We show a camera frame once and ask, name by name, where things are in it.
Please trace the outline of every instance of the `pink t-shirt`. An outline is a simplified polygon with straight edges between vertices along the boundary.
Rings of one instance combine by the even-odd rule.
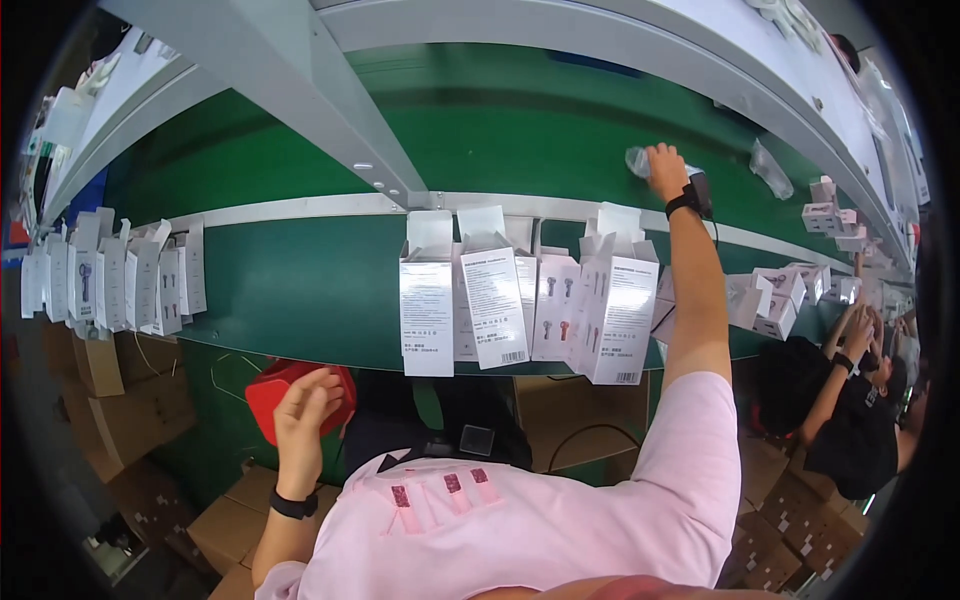
[[[382,460],[347,480],[310,563],[275,566],[258,600],[460,599],[609,575],[712,588],[730,554],[736,411],[715,373],[663,393],[631,480],[616,486],[435,458],[377,474]]]

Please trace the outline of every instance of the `person's right hand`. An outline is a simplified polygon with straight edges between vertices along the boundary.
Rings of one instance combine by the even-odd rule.
[[[275,408],[280,497],[302,501],[313,493],[324,468],[320,426],[340,408],[343,395],[340,376],[324,367],[294,381]]]
[[[860,362],[863,354],[874,340],[874,319],[866,306],[860,306],[853,313],[847,341],[840,350],[854,364]]]
[[[684,194],[684,186],[690,183],[686,175],[684,158],[677,154],[676,146],[667,147],[661,142],[657,148],[647,147],[650,160],[650,177],[647,183],[665,203]]]

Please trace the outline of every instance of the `barcode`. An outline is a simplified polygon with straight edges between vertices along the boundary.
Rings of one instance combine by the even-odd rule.
[[[527,359],[527,353],[524,350],[519,352],[504,352],[500,355],[500,364],[515,363]]]

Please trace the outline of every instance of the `wrist strap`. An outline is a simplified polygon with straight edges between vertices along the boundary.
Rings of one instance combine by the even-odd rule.
[[[664,212],[666,212],[666,220],[669,221],[670,215],[682,206],[689,206],[693,209],[693,212],[700,214],[700,198],[697,196],[697,188],[693,186],[693,183],[685,185],[684,193],[666,204],[666,209],[664,210]]]
[[[315,492],[308,495],[302,502],[284,498],[276,492],[276,486],[270,492],[270,508],[290,518],[303,519],[305,516],[313,516],[319,505],[320,499]]]
[[[830,362],[832,362],[834,365],[840,365],[847,370],[847,373],[853,372],[853,362],[840,352],[834,352],[833,360]]]

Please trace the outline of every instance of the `person's left hand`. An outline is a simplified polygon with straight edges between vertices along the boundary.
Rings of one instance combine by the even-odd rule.
[[[274,410],[280,472],[276,493],[302,501],[313,493],[324,469],[320,426],[340,408],[340,375],[324,367],[294,381]]]

